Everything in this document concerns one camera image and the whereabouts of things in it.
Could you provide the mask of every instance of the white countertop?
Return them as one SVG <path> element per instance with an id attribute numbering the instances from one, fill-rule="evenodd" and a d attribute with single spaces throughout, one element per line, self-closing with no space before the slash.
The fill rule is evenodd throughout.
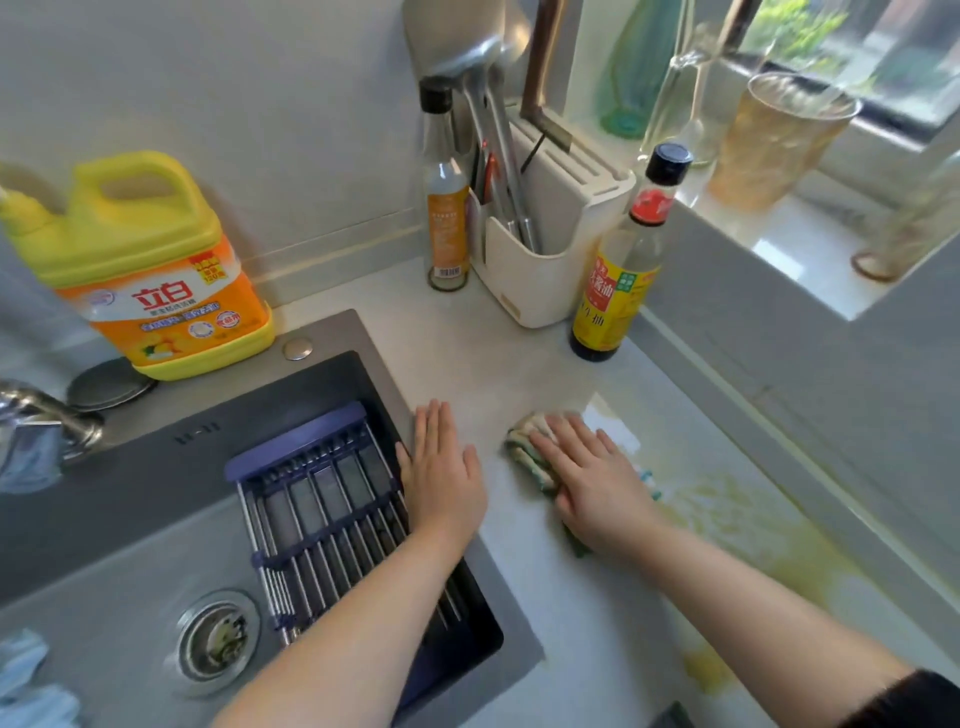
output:
<path id="1" fill-rule="evenodd" d="M 642 728 L 674 700 L 698 728 L 771 724 L 735 682 L 709 672 L 698 683 L 686 674 L 684 656 L 688 666 L 715 663 L 640 578 L 595 555 L 572 555 L 550 503 L 501 448 L 512 423 L 543 409 L 596 418 L 612 407 L 623 423 L 621 446 L 653 471 L 662 502 L 691 527 L 904 658 L 960 679 L 939 648 L 629 339 L 611 361 L 587 363 L 570 351 L 565 326 L 519 327 L 476 277 L 457 293 L 435 292 L 420 260 L 290 303 L 276 316 L 289 330 L 348 308 L 359 312 L 411 409 L 449 400 L 462 442 L 476 445 L 490 492 L 481 536 L 546 653 L 470 728 Z"/>

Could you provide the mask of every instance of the glass cup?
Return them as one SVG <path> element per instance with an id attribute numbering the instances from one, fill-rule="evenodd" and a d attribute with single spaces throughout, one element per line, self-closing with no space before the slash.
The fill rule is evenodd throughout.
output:
<path id="1" fill-rule="evenodd" d="M 862 108 L 837 86 L 806 76 L 754 76 L 720 146 L 709 193 L 736 209 L 768 209 L 817 166 Z"/>

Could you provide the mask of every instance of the glass bottle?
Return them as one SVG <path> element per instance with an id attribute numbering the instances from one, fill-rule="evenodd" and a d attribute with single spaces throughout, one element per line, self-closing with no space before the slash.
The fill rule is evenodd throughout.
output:
<path id="1" fill-rule="evenodd" d="M 666 77 L 678 54 L 685 8 L 692 0 L 639 0 L 613 47 L 601 80 L 601 126 L 614 136 L 642 139 Z"/>
<path id="2" fill-rule="evenodd" d="M 423 124 L 423 195 L 426 200 L 430 255 L 427 282 L 438 291 L 467 284 L 467 198 L 469 183 L 457 163 L 450 110 L 453 92 L 420 87 Z"/>
<path id="3" fill-rule="evenodd" d="M 600 238 L 570 332 L 570 347 L 577 356 L 606 361 L 619 349 L 660 272 L 661 228 L 692 161 L 693 155 L 681 144 L 658 145 L 630 212 Z"/>

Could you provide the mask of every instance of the knife block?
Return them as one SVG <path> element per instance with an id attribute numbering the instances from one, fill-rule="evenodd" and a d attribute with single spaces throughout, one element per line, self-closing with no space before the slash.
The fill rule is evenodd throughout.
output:
<path id="1" fill-rule="evenodd" d="M 516 156 L 524 160 L 540 131 L 516 112 L 511 117 Z M 522 179 L 543 255 L 525 248 L 473 197 L 471 267 L 518 324 L 540 328 L 576 309 L 600 235 L 624 214 L 636 178 L 589 143 L 578 140 L 567 153 L 544 139 Z"/>

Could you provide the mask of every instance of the yellow handle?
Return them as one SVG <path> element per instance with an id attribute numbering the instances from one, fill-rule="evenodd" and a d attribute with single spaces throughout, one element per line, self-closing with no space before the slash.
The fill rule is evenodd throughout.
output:
<path id="1" fill-rule="evenodd" d="M 78 164 L 74 167 L 73 175 L 77 181 L 74 194 L 88 197 L 91 201 L 108 199 L 101 187 L 106 182 L 116 182 L 141 175 L 158 175 L 170 183 L 174 189 L 174 196 L 189 213 L 200 216 L 206 207 L 204 195 L 190 173 L 182 164 L 162 152 L 129 152 L 116 157 L 95 159 Z M 118 200 L 109 201 L 122 204 Z"/>

